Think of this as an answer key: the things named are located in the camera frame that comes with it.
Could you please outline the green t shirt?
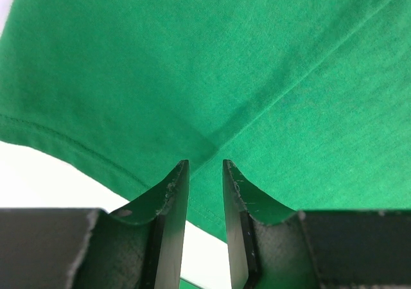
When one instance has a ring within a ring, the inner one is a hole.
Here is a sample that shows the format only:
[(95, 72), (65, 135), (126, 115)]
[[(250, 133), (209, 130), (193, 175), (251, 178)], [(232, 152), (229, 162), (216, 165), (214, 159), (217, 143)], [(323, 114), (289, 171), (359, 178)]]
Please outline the green t shirt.
[(293, 209), (408, 209), (410, 0), (14, 0), (1, 140), (129, 200), (187, 159), (219, 239), (225, 159)]

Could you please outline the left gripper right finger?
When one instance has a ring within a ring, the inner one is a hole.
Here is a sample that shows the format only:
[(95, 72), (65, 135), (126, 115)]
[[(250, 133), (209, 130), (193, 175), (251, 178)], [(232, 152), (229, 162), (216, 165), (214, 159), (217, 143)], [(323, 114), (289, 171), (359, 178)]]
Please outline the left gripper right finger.
[(410, 287), (410, 211), (295, 211), (222, 172), (233, 288)]

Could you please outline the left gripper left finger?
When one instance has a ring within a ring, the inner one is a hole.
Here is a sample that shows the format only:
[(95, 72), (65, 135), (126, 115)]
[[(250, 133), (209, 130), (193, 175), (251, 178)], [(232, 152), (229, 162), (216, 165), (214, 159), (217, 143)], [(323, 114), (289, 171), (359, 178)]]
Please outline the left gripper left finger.
[(2, 288), (178, 288), (189, 163), (115, 211), (3, 208)]

